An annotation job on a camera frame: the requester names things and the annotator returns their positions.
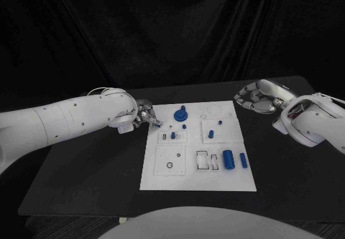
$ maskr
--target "blue cap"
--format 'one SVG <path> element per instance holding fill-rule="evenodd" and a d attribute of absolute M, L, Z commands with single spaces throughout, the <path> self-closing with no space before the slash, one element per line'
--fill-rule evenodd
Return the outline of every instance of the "blue cap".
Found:
<path fill-rule="evenodd" d="M 185 106 L 182 106 L 180 110 L 178 110 L 173 114 L 173 118 L 176 119 L 176 121 L 182 122 L 186 120 L 188 118 L 188 113 L 185 111 Z"/>

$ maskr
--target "blue object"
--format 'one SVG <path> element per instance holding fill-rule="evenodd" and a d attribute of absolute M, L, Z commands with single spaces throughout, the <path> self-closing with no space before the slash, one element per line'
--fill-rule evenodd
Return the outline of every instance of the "blue object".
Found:
<path fill-rule="evenodd" d="M 224 157 L 225 169 L 234 169 L 235 168 L 235 162 L 234 162 L 232 151 L 231 150 L 225 150 L 222 152 L 222 157 Z"/>
<path fill-rule="evenodd" d="M 245 160 L 245 155 L 244 155 L 244 153 L 240 153 L 240 157 L 241 157 L 241 162 L 243 162 L 243 168 L 247 168 L 248 165 L 247 165 L 247 160 Z"/>
<path fill-rule="evenodd" d="M 212 130 L 209 131 L 208 137 L 214 138 L 214 131 Z"/>
<path fill-rule="evenodd" d="M 185 111 L 185 106 L 180 107 L 180 110 L 178 110 L 173 114 L 173 118 L 176 119 L 176 121 L 182 122 L 186 120 L 188 118 L 188 113 Z"/>

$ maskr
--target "table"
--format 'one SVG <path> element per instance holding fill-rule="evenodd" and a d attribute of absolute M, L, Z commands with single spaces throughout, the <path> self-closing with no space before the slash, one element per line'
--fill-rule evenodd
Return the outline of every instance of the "table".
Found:
<path fill-rule="evenodd" d="M 299 76 L 273 80 L 299 95 L 315 92 Z M 129 93 L 156 105 L 228 101 L 253 81 Z M 271 127 L 279 114 L 257 114 L 237 104 L 235 110 L 257 192 L 140 191 L 149 124 L 123 135 L 105 127 L 52 147 L 19 213 L 136 217 L 163 208 L 205 206 L 277 220 L 345 221 L 342 153 L 328 142 L 309 148 L 283 135 Z"/>

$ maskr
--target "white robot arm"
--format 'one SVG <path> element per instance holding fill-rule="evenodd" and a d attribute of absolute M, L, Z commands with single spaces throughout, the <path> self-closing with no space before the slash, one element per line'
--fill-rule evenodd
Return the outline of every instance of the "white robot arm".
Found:
<path fill-rule="evenodd" d="M 241 99 L 248 92 L 251 102 Z M 326 139 L 345 153 L 345 109 L 332 99 L 345 104 L 342 100 L 320 93 L 299 97 L 286 86 L 264 79 L 245 86 L 234 98 L 244 108 L 261 114 L 271 114 L 282 108 L 273 127 L 309 147 Z"/>
<path fill-rule="evenodd" d="M 29 152 L 105 126 L 127 133 L 144 121 L 162 125 L 152 106 L 123 89 L 105 88 L 100 95 L 0 113 L 0 173 Z"/>

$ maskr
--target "black table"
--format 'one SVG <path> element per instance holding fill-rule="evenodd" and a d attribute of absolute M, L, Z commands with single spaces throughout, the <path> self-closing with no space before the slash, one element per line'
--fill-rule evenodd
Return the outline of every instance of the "black table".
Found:
<path fill-rule="evenodd" d="M 299 95 L 302 77 L 273 79 Z M 228 101 L 253 81 L 129 90 L 153 104 Z M 120 135 L 105 127 L 49 152 L 19 213 L 136 217 L 178 206 L 228 208 L 279 220 L 345 221 L 345 156 L 328 142 L 302 146 L 235 104 L 257 192 L 140 191 L 149 124 Z"/>

